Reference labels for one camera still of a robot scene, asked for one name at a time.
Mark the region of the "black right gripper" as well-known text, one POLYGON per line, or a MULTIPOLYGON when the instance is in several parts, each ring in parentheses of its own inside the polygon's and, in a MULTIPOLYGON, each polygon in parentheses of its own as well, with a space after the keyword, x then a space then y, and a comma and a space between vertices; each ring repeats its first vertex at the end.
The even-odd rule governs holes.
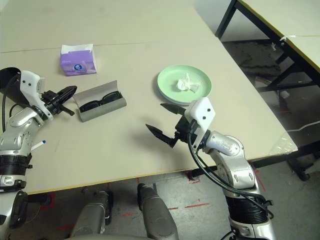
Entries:
POLYGON ((182 117, 179 119, 177 124, 175 125, 175 133, 174 137, 171 138, 163 134, 163 132, 149 124, 146 124, 145 126, 148 128, 148 130, 159 140, 169 145, 171 148, 173 148, 177 142, 177 140, 180 140, 181 142, 187 143, 188 142, 188 132, 189 132, 189 125, 190 123, 186 119, 185 114, 186 109, 171 103, 161 103, 162 107, 164 107, 166 110, 170 111, 171 113, 174 113, 176 115, 182 115, 182 117))

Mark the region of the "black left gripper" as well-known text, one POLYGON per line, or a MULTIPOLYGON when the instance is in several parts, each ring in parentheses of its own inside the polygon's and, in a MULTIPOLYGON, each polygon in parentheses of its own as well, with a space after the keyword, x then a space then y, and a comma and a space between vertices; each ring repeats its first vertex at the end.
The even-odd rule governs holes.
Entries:
POLYGON ((73 116, 75 112, 60 104, 60 102, 66 102, 69 100, 75 94, 76 90, 77 86, 71 85, 65 87, 59 92, 46 91, 41 94, 41 100, 44 102, 45 107, 51 114, 60 114, 61 112, 65 112, 68 115, 73 116))

